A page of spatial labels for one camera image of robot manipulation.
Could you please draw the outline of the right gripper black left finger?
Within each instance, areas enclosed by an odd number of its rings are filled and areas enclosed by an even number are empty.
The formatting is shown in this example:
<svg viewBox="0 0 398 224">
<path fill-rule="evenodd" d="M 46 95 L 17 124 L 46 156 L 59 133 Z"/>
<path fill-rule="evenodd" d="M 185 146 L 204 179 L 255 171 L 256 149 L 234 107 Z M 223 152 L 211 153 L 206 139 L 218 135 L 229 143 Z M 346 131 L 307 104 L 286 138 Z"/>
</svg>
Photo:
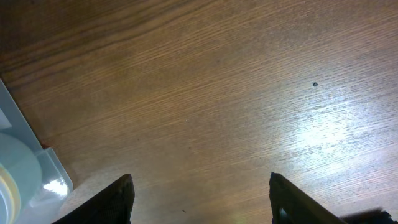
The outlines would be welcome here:
<svg viewBox="0 0 398 224">
<path fill-rule="evenodd" d="M 131 224 L 134 198 L 131 174 L 124 174 L 53 224 Z"/>
</svg>

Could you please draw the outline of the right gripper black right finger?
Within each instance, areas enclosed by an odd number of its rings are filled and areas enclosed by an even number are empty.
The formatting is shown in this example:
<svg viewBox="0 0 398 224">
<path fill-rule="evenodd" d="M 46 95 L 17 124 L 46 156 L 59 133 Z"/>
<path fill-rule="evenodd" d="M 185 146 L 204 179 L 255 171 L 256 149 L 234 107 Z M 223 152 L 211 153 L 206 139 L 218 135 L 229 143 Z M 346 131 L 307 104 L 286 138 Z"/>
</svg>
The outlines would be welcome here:
<svg viewBox="0 0 398 224">
<path fill-rule="evenodd" d="M 272 223 L 346 223 L 279 173 L 269 180 Z"/>
</svg>

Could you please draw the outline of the white small bowl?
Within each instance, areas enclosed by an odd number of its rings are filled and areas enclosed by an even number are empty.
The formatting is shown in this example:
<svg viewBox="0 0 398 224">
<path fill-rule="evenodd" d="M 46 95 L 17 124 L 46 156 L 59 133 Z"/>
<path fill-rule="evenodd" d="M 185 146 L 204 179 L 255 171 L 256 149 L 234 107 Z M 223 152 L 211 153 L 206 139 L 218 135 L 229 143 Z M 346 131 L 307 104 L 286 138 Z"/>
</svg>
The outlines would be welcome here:
<svg viewBox="0 0 398 224">
<path fill-rule="evenodd" d="M 42 182 L 40 164 L 17 138 L 1 134 L 1 223 L 14 223 Z"/>
</svg>

